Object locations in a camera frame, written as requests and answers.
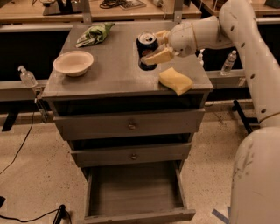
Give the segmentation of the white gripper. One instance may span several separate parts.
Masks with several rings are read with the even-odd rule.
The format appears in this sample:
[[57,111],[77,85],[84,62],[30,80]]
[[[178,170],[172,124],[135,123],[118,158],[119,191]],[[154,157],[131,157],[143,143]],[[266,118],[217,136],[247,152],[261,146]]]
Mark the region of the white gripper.
[[170,31],[158,31],[155,33],[155,37],[159,45],[168,43],[171,48],[165,48],[161,52],[142,57],[141,62],[147,66],[171,61],[174,54],[179,57],[187,57],[196,52],[192,23],[177,24]]

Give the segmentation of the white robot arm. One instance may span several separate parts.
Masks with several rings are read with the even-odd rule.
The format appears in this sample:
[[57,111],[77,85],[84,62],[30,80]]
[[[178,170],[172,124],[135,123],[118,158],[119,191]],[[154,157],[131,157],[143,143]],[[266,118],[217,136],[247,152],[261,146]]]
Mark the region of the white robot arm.
[[158,49],[146,65],[203,48],[234,46],[260,128],[241,142],[234,159],[229,224],[280,224],[280,66],[263,41],[249,0],[227,0],[219,15],[155,34]]

